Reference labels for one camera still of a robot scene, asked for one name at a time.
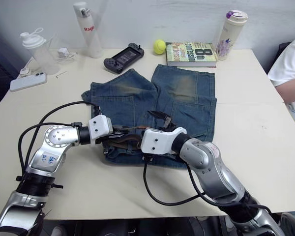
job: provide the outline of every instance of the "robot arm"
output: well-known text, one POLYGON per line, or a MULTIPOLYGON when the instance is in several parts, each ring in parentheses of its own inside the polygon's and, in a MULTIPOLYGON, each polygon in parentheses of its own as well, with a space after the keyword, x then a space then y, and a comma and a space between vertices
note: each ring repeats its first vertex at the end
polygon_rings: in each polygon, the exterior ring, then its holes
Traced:
POLYGON ((192 139, 182 128, 169 133, 148 129, 144 133, 141 149, 143 153, 150 154, 179 154, 197 175, 205 194, 213 199, 215 206, 230 216, 243 234, 284 236, 266 210, 249 207, 258 204, 257 201, 225 166, 220 150, 213 143, 192 139))
POLYGON ((39 234, 45 214, 42 208, 48 200, 51 188, 63 188, 54 184, 56 172, 65 161, 71 147, 90 144, 113 132, 111 121, 97 115, 88 127, 55 125, 45 131, 42 146, 36 151, 22 179, 13 191, 0 214, 0 232, 19 236, 39 234))
MULTIPOLYGON (((48 193, 53 187, 62 187, 54 184, 54 180, 67 150, 78 144, 89 144, 91 140, 100 143, 101 137, 112 132, 111 121, 104 115, 91 119, 88 127, 58 125, 46 130, 43 145, 34 154, 0 214, 0 232, 19 236, 39 234, 48 193)), ((149 154, 179 154, 197 175, 205 194, 213 199, 210 204, 226 212, 245 235, 284 235, 267 211, 248 207, 256 204, 256 200, 225 166, 214 144, 191 139, 181 127, 172 132, 147 128, 140 148, 149 154)))

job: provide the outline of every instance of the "white wall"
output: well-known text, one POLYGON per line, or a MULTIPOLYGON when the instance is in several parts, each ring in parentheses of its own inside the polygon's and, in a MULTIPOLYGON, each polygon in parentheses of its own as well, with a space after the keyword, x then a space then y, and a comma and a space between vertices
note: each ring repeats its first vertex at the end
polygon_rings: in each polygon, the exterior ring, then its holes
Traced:
MULTIPOLYGON (((29 54, 19 34, 45 30, 55 47, 83 47, 72 4, 76 0, 0 0, 0 34, 23 60, 29 54)), ((278 44, 295 38, 295 0, 87 0, 95 13, 103 47, 129 42, 151 48, 153 41, 211 42, 219 36, 225 14, 248 13, 236 48, 252 48, 267 69, 278 44)))

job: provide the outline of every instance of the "shaker bottle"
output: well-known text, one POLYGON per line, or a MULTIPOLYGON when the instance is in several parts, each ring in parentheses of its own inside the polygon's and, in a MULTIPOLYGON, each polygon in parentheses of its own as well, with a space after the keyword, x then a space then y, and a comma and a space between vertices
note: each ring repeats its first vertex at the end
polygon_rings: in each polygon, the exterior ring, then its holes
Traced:
POLYGON ((20 34, 22 45, 31 53, 41 69, 48 75, 57 73, 60 67, 50 54, 48 43, 42 36, 36 34, 42 32, 43 28, 37 28, 33 33, 24 32, 20 34))
POLYGON ((226 14, 223 30, 216 46, 219 60, 227 58, 247 19, 248 15, 243 11, 233 10, 226 14))
POLYGON ((91 58, 100 58, 103 55, 102 48, 90 9, 88 9, 84 1, 73 4, 73 9, 77 16, 84 40, 88 46, 88 55, 91 58))

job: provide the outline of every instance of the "handwritten label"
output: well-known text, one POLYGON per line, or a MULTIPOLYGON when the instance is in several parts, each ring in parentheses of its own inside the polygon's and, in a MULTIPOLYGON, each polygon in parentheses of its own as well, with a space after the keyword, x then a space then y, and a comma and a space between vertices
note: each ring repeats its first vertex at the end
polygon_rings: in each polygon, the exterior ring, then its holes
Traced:
POLYGON ((218 158, 220 156, 220 151, 213 143, 207 143, 206 146, 212 151, 215 158, 218 158))
POLYGON ((39 157, 37 164, 41 167, 53 166, 57 163, 58 157, 59 156, 45 151, 41 157, 39 157))

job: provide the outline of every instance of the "person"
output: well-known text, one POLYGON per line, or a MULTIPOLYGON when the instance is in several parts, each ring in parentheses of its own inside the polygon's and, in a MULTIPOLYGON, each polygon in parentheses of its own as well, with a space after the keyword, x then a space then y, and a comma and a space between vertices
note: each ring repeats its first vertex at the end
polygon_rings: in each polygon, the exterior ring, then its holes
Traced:
POLYGON ((295 40, 278 57, 268 77, 295 120, 295 40))

